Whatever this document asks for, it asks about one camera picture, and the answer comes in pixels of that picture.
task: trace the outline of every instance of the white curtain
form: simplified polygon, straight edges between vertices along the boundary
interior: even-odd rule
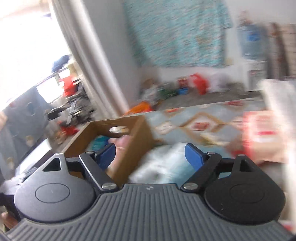
[[[51,7],[66,42],[83,72],[84,87],[94,107],[99,111],[100,119],[121,116],[126,109],[121,105],[120,98],[114,95],[114,90],[110,89],[108,83],[110,79],[107,79],[102,71],[104,63],[100,65],[95,59],[94,49],[81,29],[81,19],[75,14],[73,1],[52,0]]]

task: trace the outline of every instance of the blue label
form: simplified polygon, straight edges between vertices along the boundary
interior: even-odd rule
[[[260,36],[255,31],[249,31],[247,39],[248,41],[258,41],[260,40]]]

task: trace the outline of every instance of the metal screw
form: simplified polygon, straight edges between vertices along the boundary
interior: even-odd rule
[[[183,188],[185,189],[185,190],[195,190],[195,189],[197,189],[198,188],[198,185],[196,184],[196,183],[185,183],[184,185],[183,185]]]
[[[104,183],[102,185],[102,188],[106,189],[106,190],[113,190],[113,189],[117,188],[117,185],[115,183]]]

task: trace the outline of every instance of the white wall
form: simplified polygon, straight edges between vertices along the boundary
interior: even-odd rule
[[[139,97],[141,75],[132,57],[120,0],[83,0],[108,62],[129,106]]]
[[[226,58],[233,60],[234,65],[226,68],[158,68],[143,67],[142,79],[150,77],[160,81],[174,81],[178,77],[199,72],[209,76],[216,72],[225,72],[233,81],[241,81],[241,50],[237,40],[237,17],[241,11],[248,10],[251,20],[258,23],[277,22],[279,24],[296,23],[296,0],[225,0],[233,21],[233,28],[226,30]]]

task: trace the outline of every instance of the water bottle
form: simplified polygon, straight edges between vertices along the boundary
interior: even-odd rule
[[[266,60],[260,28],[256,24],[246,24],[240,25],[237,31],[243,57],[258,61]]]

